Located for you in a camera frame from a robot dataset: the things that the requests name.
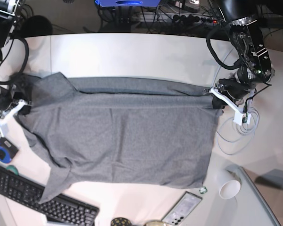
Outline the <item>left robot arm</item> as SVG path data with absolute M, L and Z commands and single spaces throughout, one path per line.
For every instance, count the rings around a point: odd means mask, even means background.
M 222 109 L 226 105 L 247 105 L 244 97 L 255 91 L 258 83 L 269 87 L 275 73 L 258 25 L 256 4 L 250 0 L 211 0 L 209 4 L 217 7 L 220 14 L 216 16 L 217 25 L 207 34 L 207 47 L 222 68 L 235 71 L 229 78 L 219 79 L 213 87 L 228 98 L 225 101 L 214 96 L 213 107 Z M 211 45 L 211 38 L 220 28 L 239 56 L 233 65 L 221 61 Z

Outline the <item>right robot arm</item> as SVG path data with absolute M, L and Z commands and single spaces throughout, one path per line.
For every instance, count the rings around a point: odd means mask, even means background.
M 24 38 L 15 35 L 15 29 L 21 23 L 21 12 L 25 4 L 24 0 L 0 0 L 0 67 L 8 57 L 11 49 L 4 56 L 2 48 L 8 42 L 19 40 L 25 48 L 24 61 L 19 69 L 8 81 L 0 81 L 0 112 L 8 114 L 12 108 L 19 106 L 20 102 L 27 105 L 25 94 L 21 94 L 20 88 L 17 88 L 16 80 L 23 74 L 29 57 L 28 43 Z

